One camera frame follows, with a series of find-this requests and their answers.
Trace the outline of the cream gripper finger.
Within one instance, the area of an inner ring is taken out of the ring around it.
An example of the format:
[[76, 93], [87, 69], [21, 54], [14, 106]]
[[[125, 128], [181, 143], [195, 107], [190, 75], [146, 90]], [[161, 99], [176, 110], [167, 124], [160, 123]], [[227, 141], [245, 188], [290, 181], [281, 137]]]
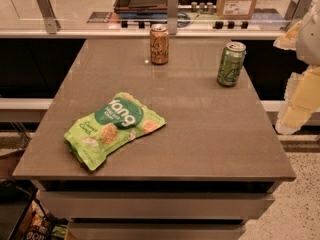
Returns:
[[274, 41], [273, 46], [282, 50], [295, 50], [300, 25], [300, 21], [295, 23], [284, 35]]
[[284, 98], [275, 128], [279, 134], [291, 135], [320, 108], [320, 67], [309, 65], [302, 74], [293, 72]]

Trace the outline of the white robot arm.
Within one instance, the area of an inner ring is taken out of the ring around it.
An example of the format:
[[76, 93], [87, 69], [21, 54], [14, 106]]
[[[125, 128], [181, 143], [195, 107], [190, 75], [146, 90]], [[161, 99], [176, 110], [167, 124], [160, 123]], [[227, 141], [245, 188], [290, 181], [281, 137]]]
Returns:
[[275, 124], [279, 134], [291, 135], [320, 108], [320, 1], [317, 1], [301, 21], [295, 23], [273, 46], [293, 50], [297, 59], [308, 67], [289, 77]]

